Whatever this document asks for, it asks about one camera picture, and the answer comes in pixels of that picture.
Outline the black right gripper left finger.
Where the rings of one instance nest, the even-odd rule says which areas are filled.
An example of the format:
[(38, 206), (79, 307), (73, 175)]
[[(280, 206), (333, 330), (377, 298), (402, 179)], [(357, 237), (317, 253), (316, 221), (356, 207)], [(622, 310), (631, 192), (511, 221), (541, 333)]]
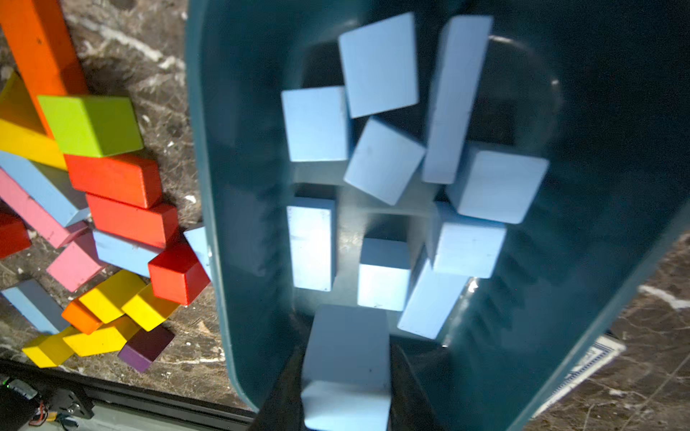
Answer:
[(305, 430), (301, 400), (305, 347), (296, 348), (253, 421), (253, 430)]

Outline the light blue cube top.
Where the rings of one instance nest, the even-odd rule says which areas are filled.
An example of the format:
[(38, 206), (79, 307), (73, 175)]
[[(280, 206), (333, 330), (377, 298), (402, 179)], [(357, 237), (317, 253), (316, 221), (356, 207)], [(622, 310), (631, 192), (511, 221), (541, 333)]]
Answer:
[(352, 118), (419, 102), (414, 13), (345, 32), (338, 44)]

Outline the light blue angled block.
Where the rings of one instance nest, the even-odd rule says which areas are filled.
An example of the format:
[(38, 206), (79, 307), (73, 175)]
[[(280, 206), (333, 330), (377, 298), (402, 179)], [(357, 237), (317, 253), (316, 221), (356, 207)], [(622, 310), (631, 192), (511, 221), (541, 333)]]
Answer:
[(1, 168), (61, 226), (86, 221), (91, 214), (86, 194), (73, 188), (67, 172), (4, 151)]

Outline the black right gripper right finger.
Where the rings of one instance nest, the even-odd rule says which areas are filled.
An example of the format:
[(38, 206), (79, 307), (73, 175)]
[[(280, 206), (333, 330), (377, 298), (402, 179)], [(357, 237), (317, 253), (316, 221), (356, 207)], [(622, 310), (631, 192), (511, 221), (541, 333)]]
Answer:
[(402, 349), (391, 346), (392, 405), (390, 430), (441, 430), (429, 398), (420, 387)]

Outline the light blue long block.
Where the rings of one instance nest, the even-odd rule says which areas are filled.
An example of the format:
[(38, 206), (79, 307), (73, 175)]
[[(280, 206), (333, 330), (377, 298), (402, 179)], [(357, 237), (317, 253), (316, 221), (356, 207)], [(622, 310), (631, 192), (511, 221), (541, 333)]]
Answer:
[(413, 272), (413, 291), (397, 328), (425, 339), (436, 339), (469, 279), (469, 276), (435, 271), (423, 251)]

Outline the light blue small cube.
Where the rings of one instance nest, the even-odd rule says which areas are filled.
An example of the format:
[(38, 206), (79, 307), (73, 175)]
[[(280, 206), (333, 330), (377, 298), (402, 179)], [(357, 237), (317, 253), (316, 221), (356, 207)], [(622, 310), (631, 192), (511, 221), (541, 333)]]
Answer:
[(402, 312), (411, 278), (406, 242), (365, 238), (358, 276), (359, 306)]

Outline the light blue thin block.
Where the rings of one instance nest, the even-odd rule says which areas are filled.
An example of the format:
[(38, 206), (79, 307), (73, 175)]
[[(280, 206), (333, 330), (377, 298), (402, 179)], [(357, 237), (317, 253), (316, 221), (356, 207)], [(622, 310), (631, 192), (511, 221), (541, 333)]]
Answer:
[(336, 202), (295, 197), (287, 206), (293, 285), (331, 292), (336, 274)]

